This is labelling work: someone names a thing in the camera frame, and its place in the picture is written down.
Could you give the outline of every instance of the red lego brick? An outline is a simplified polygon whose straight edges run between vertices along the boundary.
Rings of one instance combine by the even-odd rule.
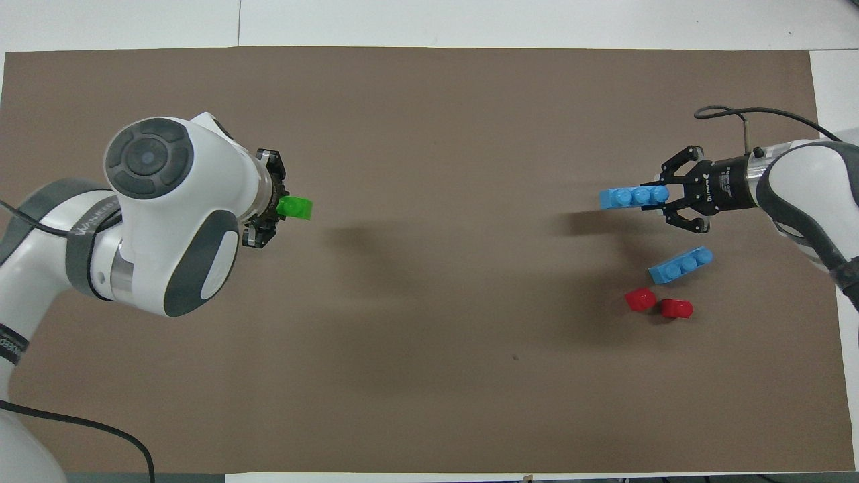
[[[636,312],[647,310],[656,305],[656,295],[650,289],[638,289],[625,295],[626,303]]]
[[[692,311],[695,309],[688,300],[679,300],[676,298],[660,300],[659,307],[663,315],[672,319],[676,319],[678,317],[688,319],[689,316],[692,315]]]

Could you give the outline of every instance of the blue block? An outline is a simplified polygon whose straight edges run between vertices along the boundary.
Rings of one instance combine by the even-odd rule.
[[[657,284],[667,284],[689,272],[695,272],[700,266],[707,265],[711,261],[713,261],[713,252],[706,247],[693,248],[657,266],[651,266],[650,277]]]
[[[600,208],[603,210],[658,205],[666,201],[668,201],[668,188],[661,185],[608,188],[600,192]]]

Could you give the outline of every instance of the brown paper mat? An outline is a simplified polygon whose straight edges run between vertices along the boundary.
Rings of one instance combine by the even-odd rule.
[[[178,320],[62,295],[14,400],[123,428],[169,472],[852,469],[828,277],[761,211],[692,235],[596,210],[688,144],[739,155],[738,121],[691,117],[714,102],[811,115],[808,55],[11,53],[4,199],[103,180],[122,126],[208,110],[316,202]],[[752,134],[815,136],[758,115]],[[700,244],[716,260],[656,289],[689,321],[625,308],[648,266]],[[143,470],[113,437],[27,425],[67,470]]]

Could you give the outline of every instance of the plastic block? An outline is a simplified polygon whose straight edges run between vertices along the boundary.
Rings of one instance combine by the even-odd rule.
[[[651,266],[650,277],[657,284],[667,284],[689,272],[696,271],[700,266],[707,265],[711,261],[713,261],[713,252],[706,247],[693,248],[659,265]]]
[[[281,217],[309,220],[314,202],[297,196],[282,196],[277,201],[277,214]]]
[[[666,317],[676,319],[678,317],[688,319],[695,309],[688,300],[667,298],[659,301],[659,308]]]
[[[636,312],[647,310],[656,305],[656,295],[650,289],[638,289],[626,294],[626,303]]]
[[[636,206],[658,205],[668,201],[667,186],[632,186],[628,188],[608,188],[600,192],[600,208],[633,208]]]

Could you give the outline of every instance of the black cable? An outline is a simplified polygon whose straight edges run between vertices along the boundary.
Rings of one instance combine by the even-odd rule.
[[[704,111],[711,111],[714,109],[721,109],[721,112],[709,113],[709,114],[703,113]],[[819,124],[817,124],[816,122],[814,122],[812,120],[803,118],[802,116],[794,114],[794,113],[789,113],[789,112],[783,111],[781,109],[773,109],[770,107],[743,107],[742,109],[725,109],[724,106],[707,106],[707,107],[701,107],[700,109],[695,111],[695,113],[693,115],[695,116],[695,119],[714,119],[714,118],[721,118],[721,117],[725,117],[725,116],[740,115],[742,113],[768,113],[768,114],[775,114],[778,116],[783,116],[786,118],[793,119],[794,121],[799,121],[802,124],[811,127],[812,129],[823,134],[827,138],[830,138],[832,141],[841,141],[841,139],[839,139],[838,136],[827,131],[826,129],[824,129],[823,127],[821,127]]]
[[[6,203],[5,201],[3,201],[1,199],[0,199],[0,206],[5,208],[6,210],[8,210],[9,213],[12,213],[13,216],[17,217],[18,219],[20,219],[24,223],[32,226],[33,228],[35,228],[39,231],[44,231],[48,235],[59,236],[62,238],[65,238],[66,236],[69,235],[68,230],[56,229],[56,228],[52,228],[46,224],[40,223],[39,220],[29,216],[27,213],[25,213],[21,210],[18,210],[14,206],[10,205],[9,203]],[[117,214],[117,215],[107,219],[107,221],[105,221],[104,223],[102,223],[101,226],[95,231],[95,233],[101,233],[102,231],[104,231],[108,228],[112,228],[112,227],[120,224],[121,222],[122,222],[122,215]]]
[[[769,476],[767,476],[765,474],[759,474],[758,478],[760,478],[761,480],[769,481],[770,483],[782,483],[781,481],[773,480],[772,478],[770,478]]]
[[[33,409],[31,407],[15,404],[14,402],[8,402],[7,400],[0,400],[0,409],[5,409],[6,411],[11,411],[12,413],[23,414],[25,416],[32,416],[34,418],[50,419],[52,421],[60,421],[62,423],[71,423],[73,425],[86,426],[88,428],[108,432],[110,434],[113,434],[114,436],[119,436],[125,441],[133,444],[135,447],[137,447],[137,449],[140,450],[141,453],[143,453],[143,457],[146,458],[146,468],[149,471],[149,483],[155,483],[155,464],[152,462],[152,455],[149,453],[149,450],[146,449],[146,446],[140,442],[139,439],[133,437],[125,431],[114,428],[113,426],[99,423],[98,421],[91,421],[89,419],[78,418],[76,416],[69,416],[66,414],[51,413],[48,411],[42,411],[40,409]]]
[[[17,208],[10,205],[9,203],[6,203],[5,201],[3,201],[1,199],[0,199],[0,206],[5,208],[6,210],[8,210],[9,213],[12,213],[16,217],[18,217],[18,219],[25,222],[26,224],[32,226],[33,228],[35,228],[37,230],[44,231],[45,233],[47,233],[49,235],[55,235],[55,236],[60,236],[60,237],[65,238],[69,234],[68,230],[51,228],[50,226],[39,223],[39,220],[37,220],[33,217],[30,217],[27,213],[25,213],[23,211],[19,211]]]
[[[732,107],[722,106],[720,104],[715,104],[713,106],[704,107],[704,110],[710,110],[710,109],[721,109],[722,111],[734,111],[735,110]],[[698,109],[695,112],[695,114],[700,113],[701,110],[702,109]],[[746,153],[752,152],[752,145],[749,143],[749,137],[750,137],[749,136],[749,120],[746,119],[746,116],[744,116],[742,113],[734,113],[732,115],[737,116],[738,118],[740,118],[743,121],[743,149],[744,149],[743,152],[746,152]]]

